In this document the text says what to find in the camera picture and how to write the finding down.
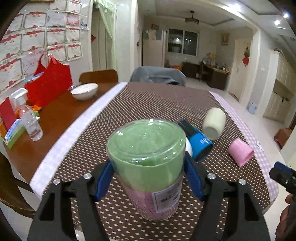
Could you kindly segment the right hand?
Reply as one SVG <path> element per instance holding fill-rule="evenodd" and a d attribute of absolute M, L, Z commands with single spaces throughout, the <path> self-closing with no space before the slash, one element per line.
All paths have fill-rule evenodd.
<path fill-rule="evenodd" d="M 285 201 L 288 204 L 288 206 L 282 211 L 281 215 L 280 215 L 280 222 L 276 228 L 276 232 L 275 232 L 275 240 L 278 240 L 280 237 L 283 236 L 286 228 L 287 228 L 287 216 L 288 216 L 288 211 L 290 208 L 290 201 L 292 199 L 293 195 L 289 194 Z"/>

